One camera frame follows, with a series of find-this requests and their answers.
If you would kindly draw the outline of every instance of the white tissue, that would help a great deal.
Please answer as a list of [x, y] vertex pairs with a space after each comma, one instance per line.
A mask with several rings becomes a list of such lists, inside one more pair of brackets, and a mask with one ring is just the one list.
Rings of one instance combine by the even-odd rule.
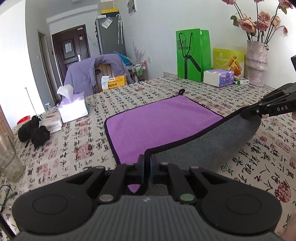
[[71, 100], [73, 93], [74, 93], [74, 89], [73, 89], [73, 87], [71, 85], [61, 86], [57, 90], [57, 94], [65, 96], [69, 100]]

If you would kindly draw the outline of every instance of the red bucket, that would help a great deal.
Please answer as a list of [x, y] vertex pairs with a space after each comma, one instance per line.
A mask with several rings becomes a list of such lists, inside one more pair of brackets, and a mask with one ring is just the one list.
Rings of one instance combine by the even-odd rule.
[[25, 116], [24, 118], [20, 119], [20, 120], [18, 121], [17, 125], [19, 125], [19, 124], [21, 124], [21, 123], [23, 123], [23, 122], [25, 122], [25, 121], [29, 121], [29, 120], [31, 120], [31, 117], [30, 117], [29, 115], [27, 115], [27, 116]]

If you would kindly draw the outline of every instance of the label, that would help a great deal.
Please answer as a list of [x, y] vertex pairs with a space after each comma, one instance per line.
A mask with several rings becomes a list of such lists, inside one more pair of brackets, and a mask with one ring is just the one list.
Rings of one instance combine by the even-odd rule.
[[103, 90], [108, 89], [108, 80], [109, 80], [109, 76], [102, 76], [101, 85]]
[[113, 20], [111, 20], [110, 18], [107, 18], [106, 21], [102, 23], [102, 26], [104, 28], [108, 28], [112, 22]]

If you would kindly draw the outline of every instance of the calligraphy pattern tablecloth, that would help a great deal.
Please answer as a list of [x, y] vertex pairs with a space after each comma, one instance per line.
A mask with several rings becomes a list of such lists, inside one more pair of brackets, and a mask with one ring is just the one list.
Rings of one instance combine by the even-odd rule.
[[[216, 88], [169, 77], [90, 96], [87, 98], [90, 114], [64, 124], [62, 130], [52, 134], [43, 147], [35, 150], [29, 144], [25, 148], [25, 144], [16, 137], [15, 148], [25, 166], [25, 175], [14, 184], [1, 174], [0, 183], [10, 184], [19, 196], [97, 165], [114, 169], [115, 160], [104, 131], [104, 121], [122, 111], [177, 95], [182, 88], [186, 90], [186, 97], [223, 116], [256, 103], [272, 91], [267, 86], [259, 88], [252, 85]], [[219, 174], [266, 190], [278, 198], [283, 207], [276, 229], [278, 234], [285, 228], [296, 207], [295, 145], [296, 124], [290, 114], [263, 116], [257, 134], [217, 170]], [[6, 209], [3, 216], [12, 230], [18, 232], [11, 210]]]

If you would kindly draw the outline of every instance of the door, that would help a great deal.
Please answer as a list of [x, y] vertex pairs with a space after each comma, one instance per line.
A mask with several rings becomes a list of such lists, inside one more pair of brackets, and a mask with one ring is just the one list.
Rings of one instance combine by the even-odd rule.
[[52, 35], [58, 68], [64, 84], [69, 66], [90, 57], [86, 27], [78, 26]]

